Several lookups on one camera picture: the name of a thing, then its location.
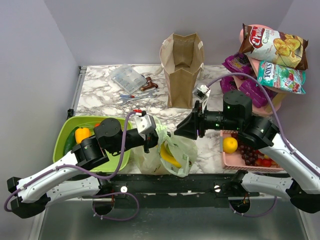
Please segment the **yellow toy bananas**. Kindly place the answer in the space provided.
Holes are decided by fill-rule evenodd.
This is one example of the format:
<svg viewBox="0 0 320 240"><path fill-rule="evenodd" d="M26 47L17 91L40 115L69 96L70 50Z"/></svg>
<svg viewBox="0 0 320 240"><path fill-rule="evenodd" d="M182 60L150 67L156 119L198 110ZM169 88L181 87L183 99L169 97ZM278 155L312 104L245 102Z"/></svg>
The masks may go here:
<svg viewBox="0 0 320 240"><path fill-rule="evenodd" d="M176 168L181 168L182 165L172 156L169 150L167 150L166 146L164 143L161 144L160 147L160 156L162 157L163 160L166 162L172 164Z"/></svg>

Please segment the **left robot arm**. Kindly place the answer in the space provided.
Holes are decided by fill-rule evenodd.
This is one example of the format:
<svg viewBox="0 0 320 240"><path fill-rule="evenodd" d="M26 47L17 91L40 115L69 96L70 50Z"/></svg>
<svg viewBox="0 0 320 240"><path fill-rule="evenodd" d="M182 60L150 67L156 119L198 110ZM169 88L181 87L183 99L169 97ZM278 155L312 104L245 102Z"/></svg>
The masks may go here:
<svg viewBox="0 0 320 240"><path fill-rule="evenodd" d="M158 144L156 123L146 114L135 116L136 128L128 129L115 118L105 118L94 134L74 146L65 156L45 169L25 178L7 180L11 193L4 210L22 219L42 213L47 207L77 197L107 197L111 185L106 182L120 169L125 151L142 146L145 152ZM92 173L92 169L109 161L108 155L120 156L111 175Z"/></svg>

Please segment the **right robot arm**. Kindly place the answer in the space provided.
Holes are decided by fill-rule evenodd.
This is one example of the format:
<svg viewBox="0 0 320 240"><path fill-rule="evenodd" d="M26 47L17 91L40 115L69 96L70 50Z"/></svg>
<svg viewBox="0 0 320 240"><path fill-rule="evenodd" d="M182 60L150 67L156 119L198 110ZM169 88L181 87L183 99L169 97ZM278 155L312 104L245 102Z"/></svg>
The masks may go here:
<svg viewBox="0 0 320 240"><path fill-rule="evenodd" d="M206 130L236 131L247 146L267 155L290 176L287 178L254 174L238 170L230 183L230 191L241 196L259 192L288 199L306 213L320 210L320 169L282 136L279 124L252 114L252 100L238 90L223 95L223 110L210 111L195 102L191 113L177 125L174 134L196 140Z"/></svg>

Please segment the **light green plastic grocery bag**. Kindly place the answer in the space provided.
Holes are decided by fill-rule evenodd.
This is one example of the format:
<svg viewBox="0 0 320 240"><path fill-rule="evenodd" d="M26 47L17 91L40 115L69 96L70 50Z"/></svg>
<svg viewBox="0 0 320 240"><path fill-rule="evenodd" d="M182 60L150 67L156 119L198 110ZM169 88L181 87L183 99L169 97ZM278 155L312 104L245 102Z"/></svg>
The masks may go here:
<svg viewBox="0 0 320 240"><path fill-rule="evenodd" d="M160 135L156 146L150 148L149 153L145 153L142 146L135 147L130 157L142 174L186 177L198 157L195 141L174 135L157 117L154 120L156 133Z"/></svg>

